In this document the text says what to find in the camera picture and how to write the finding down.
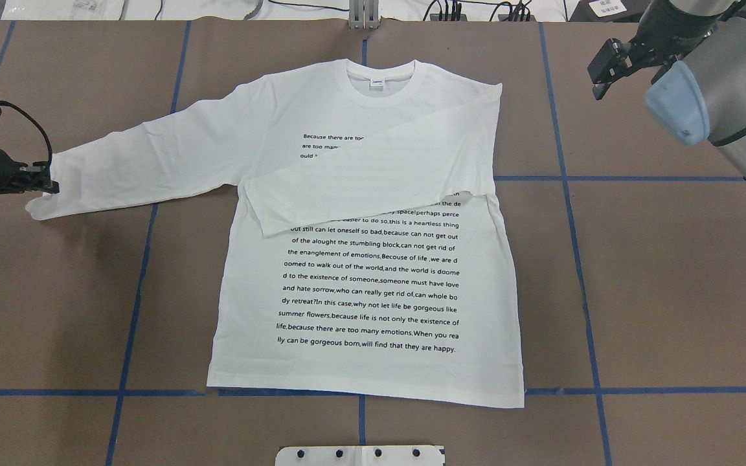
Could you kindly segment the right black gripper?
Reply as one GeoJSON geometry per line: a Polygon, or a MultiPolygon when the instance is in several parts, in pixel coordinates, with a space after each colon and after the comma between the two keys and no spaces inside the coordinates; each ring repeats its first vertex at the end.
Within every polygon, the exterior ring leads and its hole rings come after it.
{"type": "Polygon", "coordinates": [[[624,43],[616,38],[607,39],[588,65],[593,83],[593,97],[601,100],[613,82],[620,76],[657,66],[657,76],[663,76],[678,55],[678,40],[673,38],[640,39],[634,36],[624,43]]]}

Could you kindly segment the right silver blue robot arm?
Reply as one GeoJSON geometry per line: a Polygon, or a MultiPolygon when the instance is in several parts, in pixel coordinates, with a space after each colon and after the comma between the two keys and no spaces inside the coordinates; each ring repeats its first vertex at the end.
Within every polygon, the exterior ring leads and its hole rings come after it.
{"type": "Polygon", "coordinates": [[[656,67],[644,103],[682,144],[710,142],[746,180],[746,1],[653,1],[630,41],[607,39],[588,66],[595,98],[656,67]]]}

